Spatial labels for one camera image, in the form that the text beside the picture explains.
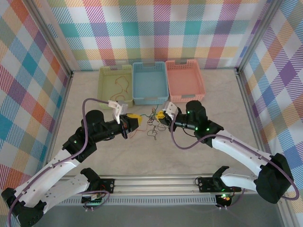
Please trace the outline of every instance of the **plaid wall panel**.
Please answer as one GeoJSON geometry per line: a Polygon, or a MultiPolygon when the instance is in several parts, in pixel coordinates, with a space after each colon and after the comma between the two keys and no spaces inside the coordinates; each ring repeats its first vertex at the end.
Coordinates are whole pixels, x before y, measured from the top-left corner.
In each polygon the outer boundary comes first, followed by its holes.
{"type": "MultiPolygon", "coordinates": [[[[245,68],[266,150],[283,153],[303,193],[303,1],[285,0],[245,68]]],[[[292,203],[303,226],[302,197],[292,203]]]]}
{"type": "MultiPolygon", "coordinates": [[[[42,167],[67,75],[21,0],[0,1],[0,193],[42,167]]],[[[0,200],[0,226],[6,208],[0,200]]]]}
{"type": "Polygon", "coordinates": [[[234,68],[270,0],[36,0],[80,70],[152,59],[198,58],[234,68]]]}

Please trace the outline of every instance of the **green basket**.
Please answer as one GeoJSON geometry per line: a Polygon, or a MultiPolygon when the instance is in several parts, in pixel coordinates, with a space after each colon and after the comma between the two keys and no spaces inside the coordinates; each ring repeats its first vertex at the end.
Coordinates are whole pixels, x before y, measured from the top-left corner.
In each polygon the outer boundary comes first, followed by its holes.
{"type": "MultiPolygon", "coordinates": [[[[133,106],[133,81],[131,65],[104,66],[99,70],[98,99],[125,101],[133,106]]],[[[111,109],[101,103],[102,109],[111,109]]]]}

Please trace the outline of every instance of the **blue basket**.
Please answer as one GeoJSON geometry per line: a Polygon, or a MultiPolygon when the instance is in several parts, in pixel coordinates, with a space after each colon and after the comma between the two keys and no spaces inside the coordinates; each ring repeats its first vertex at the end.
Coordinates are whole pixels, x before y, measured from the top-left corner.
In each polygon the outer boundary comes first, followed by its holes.
{"type": "Polygon", "coordinates": [[[135,105],[163,104],[169,97],[167,71],[163,61],[133,64],[135,105]]]}

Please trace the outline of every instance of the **yellow object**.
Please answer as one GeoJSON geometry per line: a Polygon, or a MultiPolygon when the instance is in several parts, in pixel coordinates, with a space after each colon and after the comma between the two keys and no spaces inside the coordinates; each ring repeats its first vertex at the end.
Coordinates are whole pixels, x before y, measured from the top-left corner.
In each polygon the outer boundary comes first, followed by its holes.
{"type": "Polygon", "coordinates": [[[141,125],[142,117],[140,115],[133,114],[133,113],[130,113],[130,114],[128,113],[126,116],[128,116],[129,118],[137,118],[139,126],[141,125]]]}
{"type": "Polygon", "coordinates": [[[164,117],[165,117],[165,115],[162,110],[156,114],[156,119],[163,119],[164,117]]]}

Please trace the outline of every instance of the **table surface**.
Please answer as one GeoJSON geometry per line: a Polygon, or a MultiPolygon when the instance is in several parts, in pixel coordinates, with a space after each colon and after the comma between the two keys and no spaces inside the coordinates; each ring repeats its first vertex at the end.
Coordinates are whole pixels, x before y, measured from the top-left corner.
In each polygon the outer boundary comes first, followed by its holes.
{"type": "MultiPolygon", "coordinates": [[[[206,95],[202,105],[210,120],[224,127],[238,139],[256,146],[244,102],[233,70],[202,70],[206,95]]],[[[73,135],[82,119],[82,102],[88,97],[97,97],[98,72],[76,72],[63,113],[62,122],[53,150],[53,157],[62,144],[73,135]]],[[[185,111],[186,103],[177,106],[185,111]]],[[[129,113],[150,115],[153,105],[134,105],[129,113]]],[[[87,102],[86,112],[99,109],[99,104],[87,102]]],[[[112,111],[102,110],[105,121],[111,121],[112,111]]],[[[147,117],[139,129],[145,130],[147,117]]],[[[76,175],[81,169],[91,167],[99,175],[154,175],[154,174],[213,174],[221,166],[239,170],[246,167],[214,148],[198,144],[189,150],[180,150],[172,143],[168,130],[160,131],[154,137],[145,131],[138,131],[131,139],[116,136],[111,141],[99,142],[97,151],[67,175],[76,175]]],[[[175,132],[175,140],[181,146],[196,141],[181,129],[175,132]]]]}

